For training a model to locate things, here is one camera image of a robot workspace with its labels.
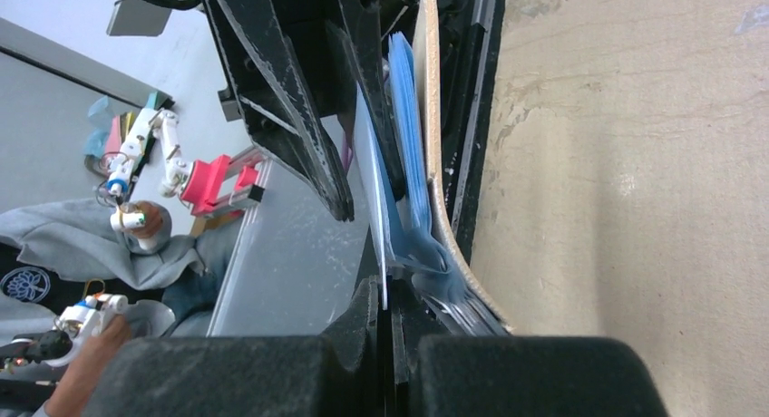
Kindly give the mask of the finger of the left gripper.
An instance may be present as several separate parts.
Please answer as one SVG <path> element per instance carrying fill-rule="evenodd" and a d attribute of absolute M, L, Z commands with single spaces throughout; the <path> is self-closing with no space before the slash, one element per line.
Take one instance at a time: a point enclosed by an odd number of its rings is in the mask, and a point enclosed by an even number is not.
<path fill-rule="evenodd" d="M 346 174 L 272 0 L 202 0 L 248 134 L 338 221 L 355 218 Z"/>
<path fill-rule="evenodd" d="M 392 105 L 385 89 L 379 0 L 336 1 L 347 65 L 371 113 L 394 197 L 402 199 L 405 175 L 395 137 Z"/>

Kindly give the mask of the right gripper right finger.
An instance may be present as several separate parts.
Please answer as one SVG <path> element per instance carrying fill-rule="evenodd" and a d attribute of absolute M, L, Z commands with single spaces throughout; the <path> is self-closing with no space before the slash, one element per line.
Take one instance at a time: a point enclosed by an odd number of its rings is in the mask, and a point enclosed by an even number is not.
<path fill-rule="evenodd" d="M 665 416 L 627 344 L 596 336 L 453 335 L 390 284 L 395 416 Z"/>

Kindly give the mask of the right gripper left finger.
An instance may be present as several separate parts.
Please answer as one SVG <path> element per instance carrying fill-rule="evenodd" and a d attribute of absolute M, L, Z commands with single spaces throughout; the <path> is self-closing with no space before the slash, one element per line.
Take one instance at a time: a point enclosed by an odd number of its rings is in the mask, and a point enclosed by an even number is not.
<path fill-rule="evenodd" d="M 377 416 L 378 288 L 361 282 L 319 335 L 137 339 L 86 416 Z"/>

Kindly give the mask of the beige snap card holder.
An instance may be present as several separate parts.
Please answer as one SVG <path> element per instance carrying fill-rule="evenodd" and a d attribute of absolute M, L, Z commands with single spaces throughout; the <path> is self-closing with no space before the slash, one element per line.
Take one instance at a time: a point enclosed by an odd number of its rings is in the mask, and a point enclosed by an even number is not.
<path fill-rule="evenodd" d="M 391 101 L 410 206 L 403 266 L 417 295 L 468 335 L 509 335 L 451 230 L 443 198 L 440 36 L 437 0 L 419 0 L 414 36 L 388 41 Z"/>

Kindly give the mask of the white card edge-on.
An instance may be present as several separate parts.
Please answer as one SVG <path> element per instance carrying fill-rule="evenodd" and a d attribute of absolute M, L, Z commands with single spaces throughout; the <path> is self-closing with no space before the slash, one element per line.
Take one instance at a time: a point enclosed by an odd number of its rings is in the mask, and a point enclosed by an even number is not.
<path fill-rule="evenodd" d="M 362 89 L 356 86 L 354 153 L 362 180 L 372 240 L 381 278 L 380 306 L 389 308 L 389 288 L 387 284 L 387 225 L 388 217 L 385 206 L 384 178 L 380 165 L 380 148 L 375 137 L 372 115 L 368 109 Z"/>

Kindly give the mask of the operator hand upper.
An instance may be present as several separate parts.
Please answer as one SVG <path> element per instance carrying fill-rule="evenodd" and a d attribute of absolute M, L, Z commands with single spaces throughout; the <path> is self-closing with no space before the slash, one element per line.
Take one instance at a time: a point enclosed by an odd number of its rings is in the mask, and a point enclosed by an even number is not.
<path fill-rule="evenodd" d="M 135 204 L 136 209 L 144 216 L 144 225 L 130 231 L 136 238 L 153 238 L 163 226 L 161 208 L 149 201 L 140 201 Z"/>

